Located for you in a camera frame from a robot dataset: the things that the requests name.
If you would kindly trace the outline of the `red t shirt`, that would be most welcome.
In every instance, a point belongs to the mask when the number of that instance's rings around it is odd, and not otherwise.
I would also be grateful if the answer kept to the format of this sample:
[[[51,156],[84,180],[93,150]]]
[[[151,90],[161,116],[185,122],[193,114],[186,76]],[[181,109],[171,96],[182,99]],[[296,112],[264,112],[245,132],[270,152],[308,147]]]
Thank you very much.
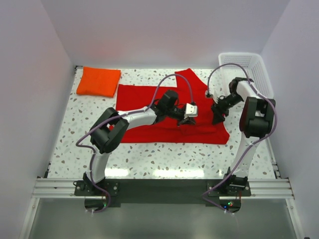
[[[229,133],[224,124],[213,125],[212,123],[214,118],[211,110],[212,100],[205,97],[207,85],[191,69],[179,71],[176,81],[177,86],[172,90],[178,93],[181,104],[189,102],[189,93],[193,92],[194,101],[198,106],[196,124],[178,126],[176,120],[166,118],[154,125],[128,130],[122,139],[123,143],[227,143]],[[160,98],[169,90],[169,87],[160,87],[158,92],[155,89],[154,86],[119,85],[116,110],[129,111],[145,107],[151,102],[154,94]]]

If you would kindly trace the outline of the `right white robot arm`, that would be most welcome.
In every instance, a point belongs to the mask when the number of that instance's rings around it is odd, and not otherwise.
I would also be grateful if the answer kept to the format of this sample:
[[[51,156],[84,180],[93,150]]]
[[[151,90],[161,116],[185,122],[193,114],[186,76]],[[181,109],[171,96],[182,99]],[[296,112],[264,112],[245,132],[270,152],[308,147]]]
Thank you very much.
[[[253,81],[236,77],[229,83],[228,96],[221,96],[213,103],[212,124],[225,121],[229,109],[243,102],[244,107],[239,120],[241,141],[236,157],[224,175],[224,182],[215,187],[219,193],[229,196],[244,191],[248,187],[249,168],[256,149],[264,137],[268,136],[273,128],[274,107],[273,99],[262,98],[257,90],[252,89]]]

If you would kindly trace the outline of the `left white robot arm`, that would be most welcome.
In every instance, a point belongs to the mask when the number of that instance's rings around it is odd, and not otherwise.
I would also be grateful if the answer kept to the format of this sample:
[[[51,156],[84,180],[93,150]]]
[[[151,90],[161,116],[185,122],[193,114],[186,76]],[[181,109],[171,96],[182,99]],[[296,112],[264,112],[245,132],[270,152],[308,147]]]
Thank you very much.
[[[198,116],[198,106],[195,102],[178,107],[178,93],[168,90],[158,99],[153,99],[149,106],[133,111],[117,111],[106,109],[91,127],[89,133],[93,151],[89,171],[84,173],[83,180],[86,190],[91,195],[99,195],[106,191],[102,181],[105,179],[106,168],[110,154],[119,146],[128,130],[140,126],[149,126],[162,122],[165,118],[177,120],[177,125],[195,124]]]

